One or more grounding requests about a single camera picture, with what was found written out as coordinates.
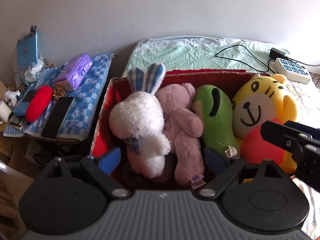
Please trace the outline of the white rabbit plush checkered ears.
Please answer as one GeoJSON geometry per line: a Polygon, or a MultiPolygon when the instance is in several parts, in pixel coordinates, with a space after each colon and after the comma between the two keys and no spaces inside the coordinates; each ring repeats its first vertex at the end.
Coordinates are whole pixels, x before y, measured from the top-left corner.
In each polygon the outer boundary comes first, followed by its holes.
{"type": "Polygon", "coordinates": [[[153,63],[146,72],[131,69],[127,79],[132,93],[112,108],[108,120],[112,133],[126,144],[133,171],[149,179],[163,174],[165,156],[171,151],[163,134],[163,109],[155,96],[165,74],[162,63],[153,63]]]}

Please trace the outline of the yellow tiger plush toy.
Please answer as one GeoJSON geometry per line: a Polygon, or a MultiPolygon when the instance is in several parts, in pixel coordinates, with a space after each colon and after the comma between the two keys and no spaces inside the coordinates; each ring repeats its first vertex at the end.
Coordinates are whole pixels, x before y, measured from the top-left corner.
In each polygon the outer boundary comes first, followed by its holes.
{"type": "Polygon", "coordinates": [[[284,124],[297,120],[297,105],[286,92],[287,78],[281,74],[253,76],[232,99],[233,132],[240,145],[241,157],[259,164],[272,159],[286,174],[297,168],[292,154],[263,140],[261,126],[266,121],[284,124]]]}

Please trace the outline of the black smartphone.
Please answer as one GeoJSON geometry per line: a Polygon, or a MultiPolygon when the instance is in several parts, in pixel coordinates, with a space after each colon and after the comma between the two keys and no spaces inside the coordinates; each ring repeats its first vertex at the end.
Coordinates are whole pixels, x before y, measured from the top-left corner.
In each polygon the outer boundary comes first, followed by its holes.
{"type": "Polygon", "coordinates": [[[74,102],[74,99],[75,98],[71,96],[59,98],[44,126],[41,137],[47,139],[57,138],[67,113],[74,102]]]}

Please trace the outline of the pink bear plush toy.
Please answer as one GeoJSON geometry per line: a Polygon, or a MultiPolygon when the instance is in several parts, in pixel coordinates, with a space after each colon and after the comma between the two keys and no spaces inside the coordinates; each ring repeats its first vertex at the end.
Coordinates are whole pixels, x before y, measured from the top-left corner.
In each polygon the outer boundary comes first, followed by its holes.
{"type": "Polygon", "coordinates": [[[199,137],[203,122],[190,109],[196,95],[191,83],[170,84],[156,92],[164,114],[164,135],[171,142],[171,153],[177,156],[175,180],[187,186],[195,176],[204,174],[199,137]]]}

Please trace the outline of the green avocado plush toy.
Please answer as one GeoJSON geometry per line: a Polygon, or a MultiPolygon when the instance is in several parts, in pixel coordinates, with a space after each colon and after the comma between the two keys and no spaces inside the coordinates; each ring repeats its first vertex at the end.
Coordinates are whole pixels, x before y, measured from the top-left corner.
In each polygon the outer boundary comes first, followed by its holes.
{"type": "Polygon", "coordinates": [[[233,109],[227,94],[214,85],[196,89],[191,107],[203,123],[204,145],[221,155],[240,157],[240,146],[233,133],[233,109]]]}

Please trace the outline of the red cardboard storage box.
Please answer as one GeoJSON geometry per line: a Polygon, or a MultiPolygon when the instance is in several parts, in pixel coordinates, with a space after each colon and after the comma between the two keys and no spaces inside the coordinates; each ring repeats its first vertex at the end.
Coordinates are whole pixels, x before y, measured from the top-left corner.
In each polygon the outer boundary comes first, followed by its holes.
{"type": "MultiPolygon", "coordinates": [[[[162,84],[159,88],[177,83],[191,83],[196,87],[201,85],[218,85],[228,96],[233,96],[236,89],[245,84],[254,74],[245,70],[218,70],[218,69],[201,69],[201,70],[172,70],[166,72],[162,84]]],[[[125,100],[132,93],[127,76],[113,78],[107,87],[103,107],[100,112],[98,124],[94,134],[94,141],[91,148],[91,154],[95,157],[103,155],[113,147],[122,147],[124,150],[121,156],[127,157],[126,144],[123,140],[116,137],[109,127],[109,116],[112,108],[125,100]]],[[[133,178],[138,177],[142,185],[146,185],[148,180],[153,183],[166,183],[173,177],[174,158],[165,156],[165,167],[163,174],[156,178],[146,178],[142,174],[134,172],[133,178]]]]}

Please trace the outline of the white power strip blue sockets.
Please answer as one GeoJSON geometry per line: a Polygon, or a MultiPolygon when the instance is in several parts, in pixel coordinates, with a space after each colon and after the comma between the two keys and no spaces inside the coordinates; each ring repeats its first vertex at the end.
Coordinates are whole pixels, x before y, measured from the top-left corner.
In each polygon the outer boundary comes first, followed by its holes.
{"type": "Polygon", "coordinates": [[[279,74],[286,76],[288,80],[304,84],[308,84],[311,81],[308,70],[290,60],[276,58],[274,67],[279,74]]]}

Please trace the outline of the blue checkered towel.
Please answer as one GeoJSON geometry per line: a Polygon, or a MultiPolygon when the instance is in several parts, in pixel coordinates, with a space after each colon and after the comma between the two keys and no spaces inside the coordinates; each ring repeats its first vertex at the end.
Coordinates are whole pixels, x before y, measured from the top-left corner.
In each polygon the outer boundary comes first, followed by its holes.
{"type": "MultiPolygon", "coordinates": [[[[98,101],[107,80],[112,59],[115,57],[116,54],[112,53],[92,57],[92,67],[84,77],[79,88],[74,92],[68,92],[66,94],[67,96],[73,97],[74,102],[71,105],[59,135],[57,136],[59,139],[63,138],[83,141],[88,137],[94,114],[97,110],[98,101]]],[[[4,136],[19,138],[25,135],[31,135],[40,138],[54,106],[55,102],[51,101],[44,113],[42,113],[35,122],[25,124],[21,130],[7,125],[4,130],[4,136]]]]}

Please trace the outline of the red oval pouch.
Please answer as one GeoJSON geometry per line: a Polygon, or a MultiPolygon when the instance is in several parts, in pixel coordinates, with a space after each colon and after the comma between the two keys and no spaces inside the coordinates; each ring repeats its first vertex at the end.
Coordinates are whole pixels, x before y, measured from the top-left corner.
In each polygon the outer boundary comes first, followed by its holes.
{"type": "Polygon", "coordinates": [[[47,108],[52,100],[53,89],[47,85],[40,87],[34,97],[32,98],[27,111],[25,113],[25,119],[27,122],[35,122],[44,110],[47,108]]]}

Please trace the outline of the black power adapter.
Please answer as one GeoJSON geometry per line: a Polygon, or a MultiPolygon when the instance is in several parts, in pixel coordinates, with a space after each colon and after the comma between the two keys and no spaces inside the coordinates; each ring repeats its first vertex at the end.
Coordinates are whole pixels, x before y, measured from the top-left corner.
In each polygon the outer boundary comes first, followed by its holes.
{"type": "Polygon", "coordinates": [[[285,59],[286,55],[284,52],[277,50],[276,48],[271,48],[269,52],[269,57],[272,60],[276,60],[277,58],[279,59],[285,59]]]}

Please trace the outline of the blue glasses case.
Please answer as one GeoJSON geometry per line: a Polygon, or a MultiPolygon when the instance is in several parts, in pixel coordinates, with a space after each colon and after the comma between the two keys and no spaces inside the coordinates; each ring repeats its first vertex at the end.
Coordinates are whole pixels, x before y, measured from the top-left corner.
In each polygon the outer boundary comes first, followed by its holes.
{"type": "Polygon", "coordinates": [[[18,102],[14,107],[13,113],[16,116],[24,116],[27,112],[29,104],[30,104],[29,102],[24,102],[24,101],[18,102]]]}

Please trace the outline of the green cartoon bed sheet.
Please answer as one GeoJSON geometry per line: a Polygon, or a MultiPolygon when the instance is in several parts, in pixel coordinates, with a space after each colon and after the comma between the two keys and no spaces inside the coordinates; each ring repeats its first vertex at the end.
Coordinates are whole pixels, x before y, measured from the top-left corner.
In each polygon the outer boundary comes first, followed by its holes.
{"type": "MultiPolygon", "coordinates": [[[[199,69],[236,69],[248,72],[267,71],[267,62],[271,48],[276,48],[288,56],[290,52],[281,46],[259,41],[242,40],[238,38],[216,38],[196,36],[172,36],[151,38],[136,44],[126,64],[122,76],[133,67],[145,70],[150,64],[164,63],[167,72],[171,70],[199,70],[199,69]]],[[[296,100],[298,107],[298,122],[319,128],[319,89],[311,80],[307,85],[295,81],[288,81],[288,93],[296,100]]],[[[310,212],[302,230],[312,239],[319,237],[319,193],[297,178],[293,180],[305,193],[310,212]]]]}

